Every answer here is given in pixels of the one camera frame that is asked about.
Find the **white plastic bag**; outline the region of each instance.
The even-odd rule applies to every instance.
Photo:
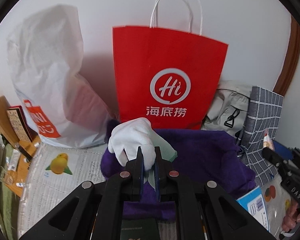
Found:
[[[17,26],[8,38],[11,78],[43,142],[84,148],[104,142],[106,104],[78,74],[83,41],[76,7],[58,5]]]

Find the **hi logo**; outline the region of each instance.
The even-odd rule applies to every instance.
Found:
[[[150,92],[153,98],[165,105],[173,105],[184,100],[188,96],[190,88],[190,78],[177,68],[166,68],[159,71],[150,83]]]

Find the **dark green booklet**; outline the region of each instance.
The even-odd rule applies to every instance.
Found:
[[[120,240],[160,240],[157,221],[154,218],[122,220]]]

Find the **gray checkered fabric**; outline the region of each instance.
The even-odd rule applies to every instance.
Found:
[[[260,187],[270,181],[277,169],[262,158],[264,131],[268,128],[273,140],[281,116],[283,96],[260,87],[252,87],[248,113],[237,144],[241,146],[241,162],[256,173],[255,182]]]

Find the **table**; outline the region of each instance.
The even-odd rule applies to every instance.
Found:
[[[37,148],[34,147],[34,144],[37,142],[41,142],[39,136],[36,136],[34,141],[32,143],[25,142],[25,141],[19,141],[19,144],[31,155],[34,156],[35,152],[37,151]],[[12,192],[14,192],[16,195],[21,197],[23,188],[17,187],[16,183],[18,182],[26,182],[26,178],[28,175],[28,168],[30,163],[24,162],[24,156],[21,155],[18,166],[17,166],[17,178],[16,181],[13,182],[12,185],[5,184]]]

